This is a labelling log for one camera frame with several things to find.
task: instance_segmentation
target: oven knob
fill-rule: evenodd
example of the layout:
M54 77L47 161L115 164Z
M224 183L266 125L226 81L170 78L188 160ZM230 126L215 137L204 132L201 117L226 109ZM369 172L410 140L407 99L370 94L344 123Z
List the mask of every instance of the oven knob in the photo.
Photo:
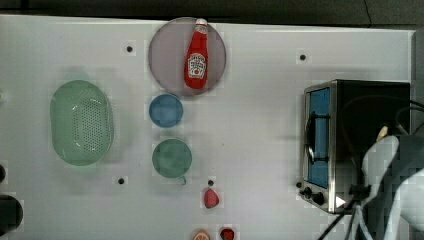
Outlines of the oven knob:
M312 194L312 201L314 201L318 205L324 204L324 195L322 193L314 193Z
M306 187L303 191L300 191L300 194L304 195L306 199L310 199L312 196L312 190L309 187Z

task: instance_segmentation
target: plate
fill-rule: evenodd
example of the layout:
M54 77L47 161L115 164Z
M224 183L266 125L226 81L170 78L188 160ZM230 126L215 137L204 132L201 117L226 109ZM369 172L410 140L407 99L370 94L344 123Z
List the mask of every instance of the plate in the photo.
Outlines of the plate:
M192 89L184 81L184 61L189 48L195 18L177 18L162 26L149 47L149 67L155 80L169 93L195 96L213 89L224 73L226 51L219 33L208 25L208 79L202 89Z

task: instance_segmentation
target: small bowl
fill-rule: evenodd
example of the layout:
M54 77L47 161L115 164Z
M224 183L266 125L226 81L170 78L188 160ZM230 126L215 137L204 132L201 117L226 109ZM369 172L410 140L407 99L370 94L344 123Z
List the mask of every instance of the small bowl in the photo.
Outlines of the small bowl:
M172 94L157 96L150 103L149 115L153 123L162 128L170 128L177 125L183 117L183 105Z

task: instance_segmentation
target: metal handle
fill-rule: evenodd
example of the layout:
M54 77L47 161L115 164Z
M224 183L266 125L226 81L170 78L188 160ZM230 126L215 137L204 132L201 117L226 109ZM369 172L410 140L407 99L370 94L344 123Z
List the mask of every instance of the metal handle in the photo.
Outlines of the metal handle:
M316 135L316 119L325 118L330 119L329 115L317 115L315 112L312 112L309 115L308 122L306 124L305 130L305 150L306 155L308 156L308 160L311 164L314 164L316 161L328 161L328 157L324 158L315 158L315 135Z

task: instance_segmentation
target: green bowl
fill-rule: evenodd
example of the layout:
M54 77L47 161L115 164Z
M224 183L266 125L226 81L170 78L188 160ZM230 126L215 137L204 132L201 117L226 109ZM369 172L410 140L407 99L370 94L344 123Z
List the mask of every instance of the green bowl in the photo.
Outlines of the green bowl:
M69 164L93 164L112 145L112 108L106 95L87 81L68 82L56 91L50 120L53 148Z

